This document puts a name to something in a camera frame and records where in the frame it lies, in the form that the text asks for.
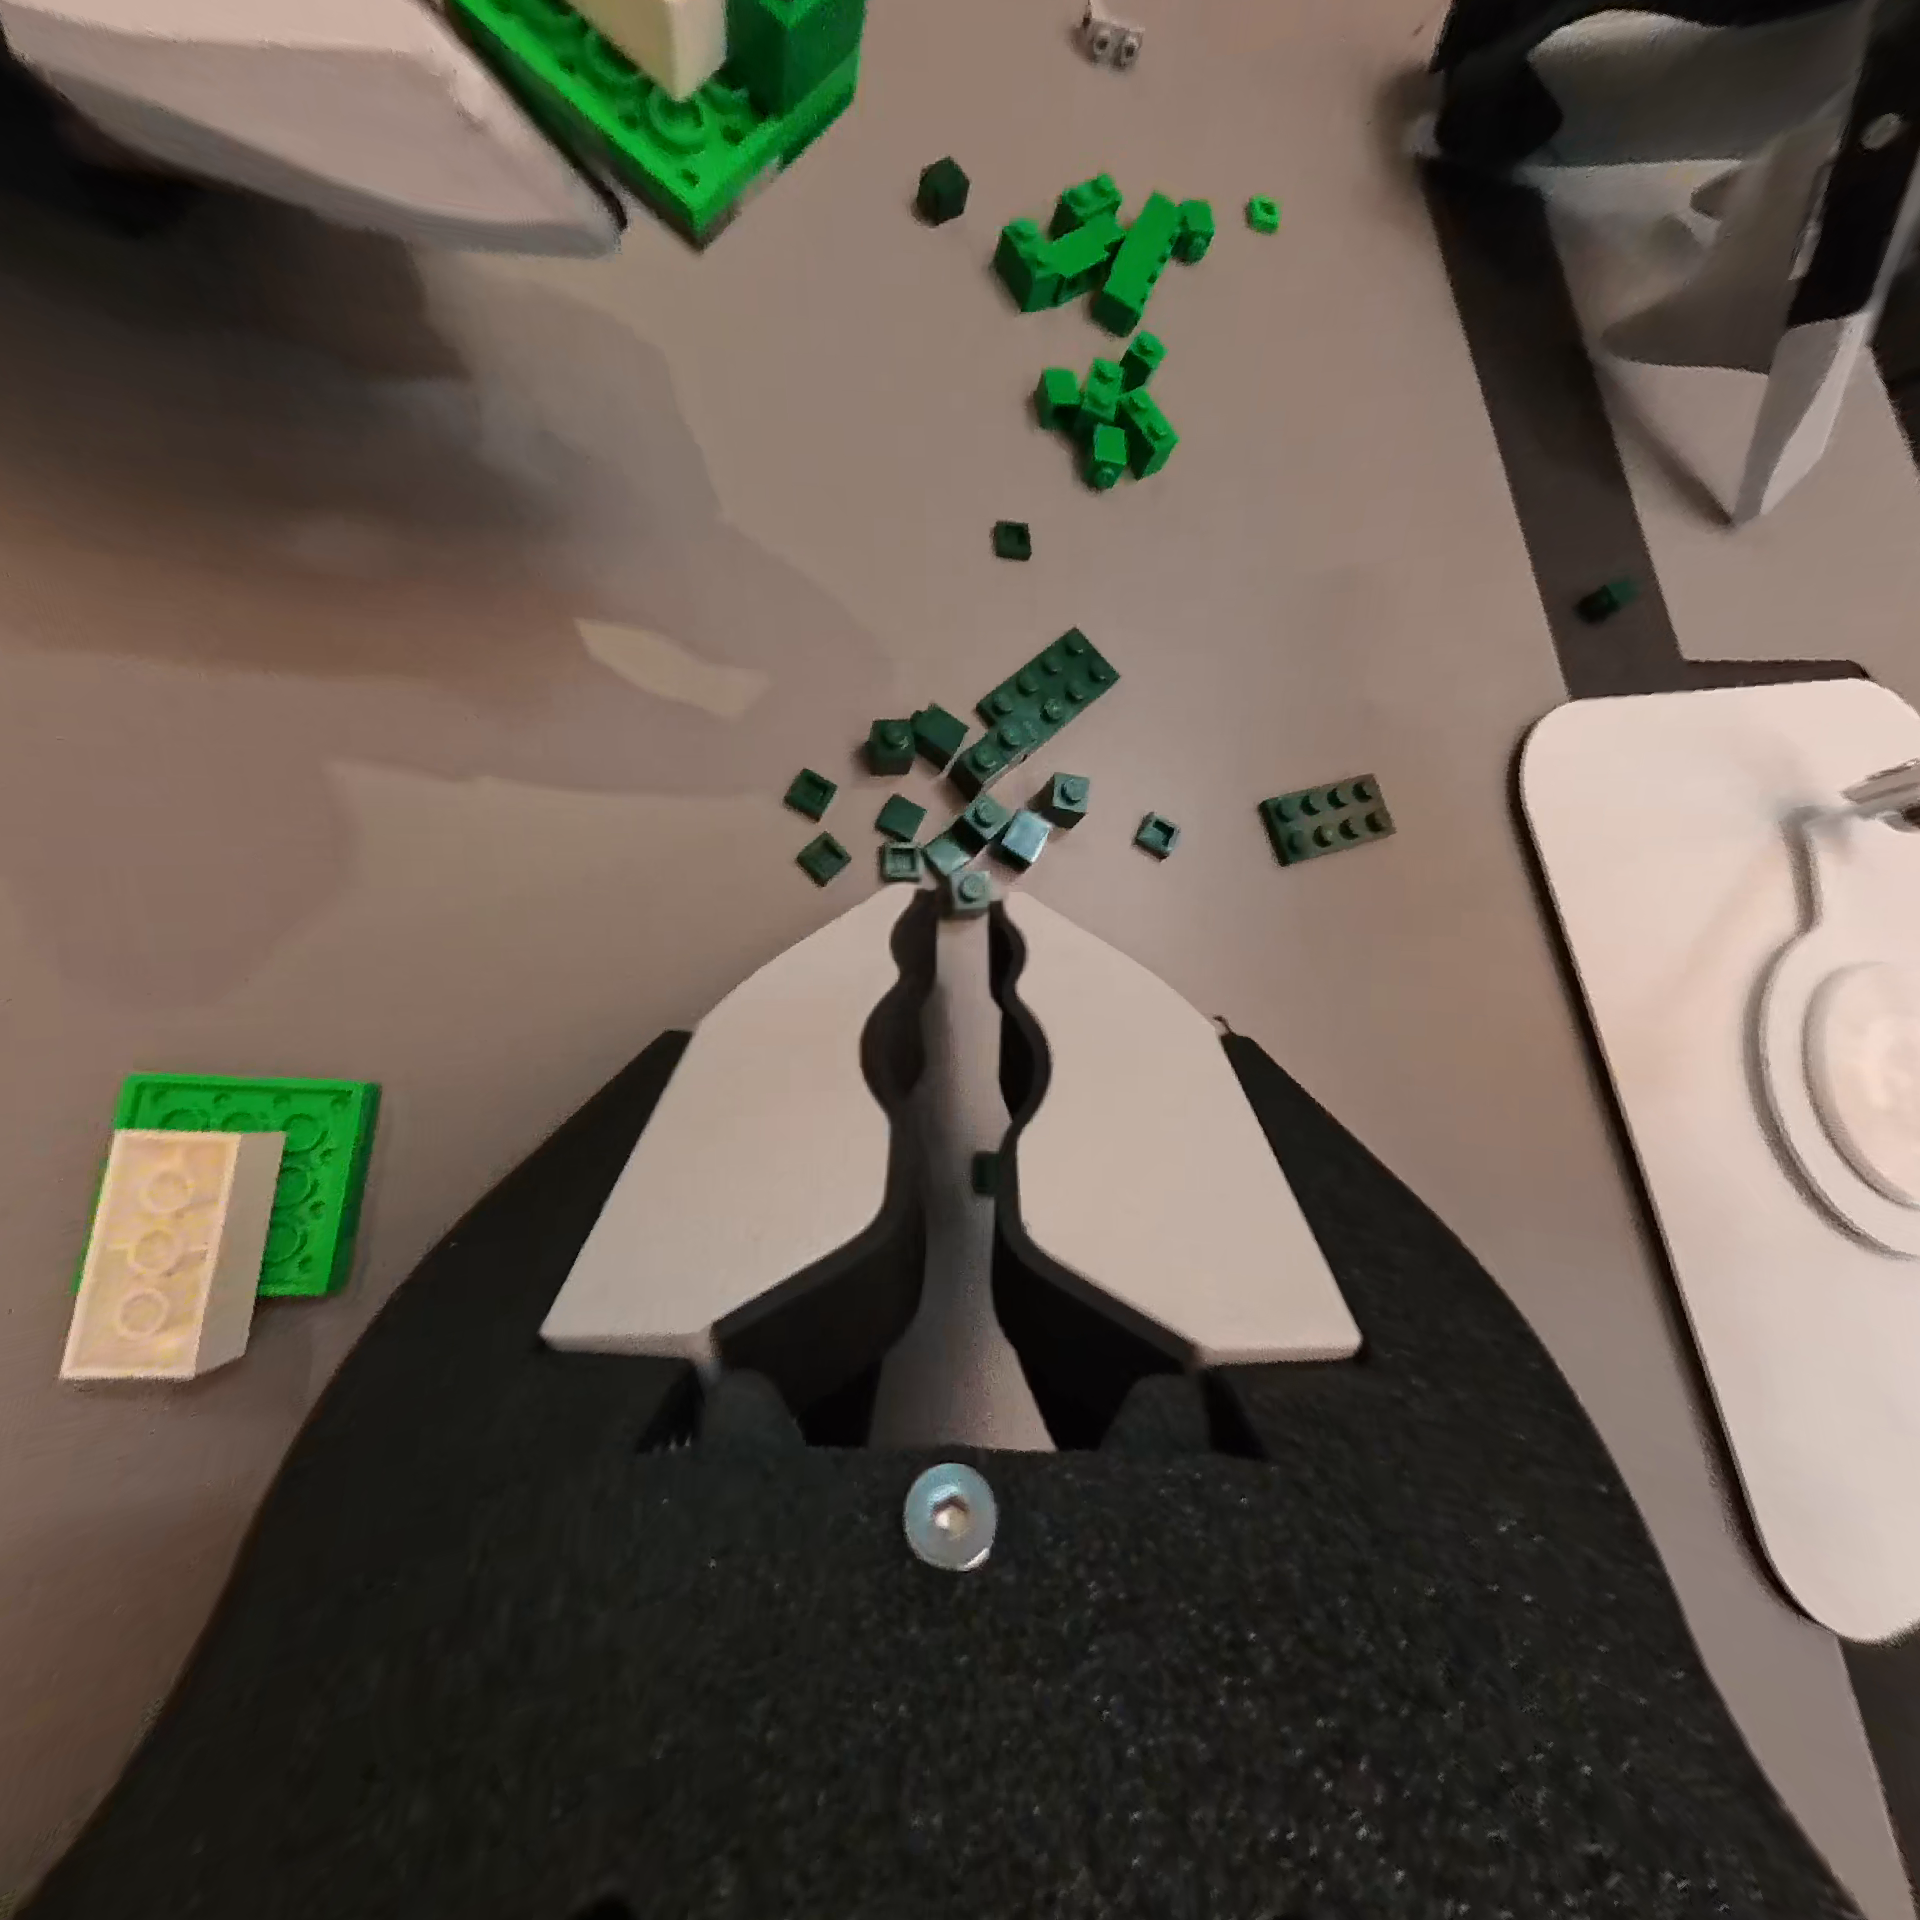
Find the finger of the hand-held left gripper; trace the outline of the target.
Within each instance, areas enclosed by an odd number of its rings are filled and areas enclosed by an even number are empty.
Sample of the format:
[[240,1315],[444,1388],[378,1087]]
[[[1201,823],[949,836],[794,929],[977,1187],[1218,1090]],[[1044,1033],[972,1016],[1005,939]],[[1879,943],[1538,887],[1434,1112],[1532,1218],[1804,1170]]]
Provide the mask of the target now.
[[410,247],[606,257],[622,207],[438,5],[5,3],[6,51],[112,144]]

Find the dark green flat lego plate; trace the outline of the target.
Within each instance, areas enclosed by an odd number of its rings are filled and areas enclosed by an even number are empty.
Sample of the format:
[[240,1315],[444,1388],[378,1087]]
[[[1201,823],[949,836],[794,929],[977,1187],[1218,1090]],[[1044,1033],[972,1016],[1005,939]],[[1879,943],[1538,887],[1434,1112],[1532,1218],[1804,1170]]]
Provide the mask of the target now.
[[1341,777],[1263,797],[1257,804],[1257,818],[1282,868],[1366,849],[1397,829],[1374,776]]

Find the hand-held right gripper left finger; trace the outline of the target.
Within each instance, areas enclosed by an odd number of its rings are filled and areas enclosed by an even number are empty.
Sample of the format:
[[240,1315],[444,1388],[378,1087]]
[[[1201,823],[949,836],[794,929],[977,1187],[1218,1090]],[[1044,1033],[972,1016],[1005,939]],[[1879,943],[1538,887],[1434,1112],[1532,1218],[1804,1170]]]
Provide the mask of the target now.
[[744,1364],[777,1292],[882,1218],[895,1073],[885,1007],[921,1039],[933,891],[882,884],[784,948],[693,1028],[538,1325],[557,1353]]

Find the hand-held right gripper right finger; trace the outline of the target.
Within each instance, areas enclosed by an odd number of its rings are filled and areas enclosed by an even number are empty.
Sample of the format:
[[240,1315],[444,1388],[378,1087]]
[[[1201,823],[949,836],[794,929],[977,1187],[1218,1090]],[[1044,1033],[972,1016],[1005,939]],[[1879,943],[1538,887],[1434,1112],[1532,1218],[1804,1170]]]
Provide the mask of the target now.
[[1352,1313],[1216,1025],[1030,895],[993,930],[1001,1011],[1037,1055],[1001,1194],[1013,1245],[1176,1363],[1352,1357]]

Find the bright green lego piece pile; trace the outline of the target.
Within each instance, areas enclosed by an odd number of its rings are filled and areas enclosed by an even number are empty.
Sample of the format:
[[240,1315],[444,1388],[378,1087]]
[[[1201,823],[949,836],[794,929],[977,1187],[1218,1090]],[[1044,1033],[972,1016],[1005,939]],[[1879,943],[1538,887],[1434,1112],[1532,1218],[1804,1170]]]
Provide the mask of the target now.
[[1048,217],[998,228],[991,274],[1024,315],[1080,304],[1108,351],[1080,370],[1046,365],[1030,392],[1036,426],[1061,436],[1089,492],[1161,474],[1178,433],[1156,397],[1162,339],[1146,309],[1169,265],[1194,265],[1214,247],[1216,215],[1204,200],[1145,196],[1125,213],[1112,176],[1071,183]]

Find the white book stand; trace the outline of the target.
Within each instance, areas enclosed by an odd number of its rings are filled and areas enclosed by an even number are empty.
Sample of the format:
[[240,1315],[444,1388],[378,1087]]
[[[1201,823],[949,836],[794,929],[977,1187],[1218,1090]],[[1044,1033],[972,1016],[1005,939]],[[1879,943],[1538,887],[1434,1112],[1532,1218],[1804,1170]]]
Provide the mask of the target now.
[[1772,1573],[1914,1629],[1914,709],[1578,700],[1519,755],[1573,975]]

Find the dark green lego piece pile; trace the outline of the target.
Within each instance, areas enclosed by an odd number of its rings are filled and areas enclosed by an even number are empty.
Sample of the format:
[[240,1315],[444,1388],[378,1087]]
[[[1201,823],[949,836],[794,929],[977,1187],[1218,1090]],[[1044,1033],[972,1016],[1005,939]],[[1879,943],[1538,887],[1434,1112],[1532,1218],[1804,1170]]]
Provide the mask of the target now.
[[888,884],[946,881],[983,859],[1029,874],[1055,833],[1079,825],[1089,808],[1089,777],[1055,773],[1024,808],[996,794],[1001,779],[1032,762],[1069,723],[1117,687],[1114,665],[1089,635],[1064,632],[975,704],[975,732],[940,704],[871,723],[861,747],[878,777],[905,777],[917,765],[944,777],[959,801],[946,828],[922,834],[926,808],[902,794],[874,813],[874,868]]

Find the black and white spare device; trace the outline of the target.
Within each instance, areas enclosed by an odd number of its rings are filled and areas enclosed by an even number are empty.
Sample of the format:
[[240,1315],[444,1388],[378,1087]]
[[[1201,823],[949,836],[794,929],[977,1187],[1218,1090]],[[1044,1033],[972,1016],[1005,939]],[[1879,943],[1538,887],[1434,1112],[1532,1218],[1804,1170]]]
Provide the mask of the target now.
[[1652,445],[1777,507],[1914,243],[1914,5],[1450,5],[1430,76],[1422,154],[1553,210]]

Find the green lego plate cream brick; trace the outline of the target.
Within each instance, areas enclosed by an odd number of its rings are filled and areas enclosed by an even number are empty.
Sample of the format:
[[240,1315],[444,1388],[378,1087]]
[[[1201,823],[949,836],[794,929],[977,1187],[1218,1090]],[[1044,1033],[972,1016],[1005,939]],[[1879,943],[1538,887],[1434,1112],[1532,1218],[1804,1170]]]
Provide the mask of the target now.
[[240,1360],[262,1301],[353,1267],[378,1087],[133,1073],[112,1112],[60,1379],[186,1384]]
[[690,245],[853,105],[863,3],[452,3],[562,151]]

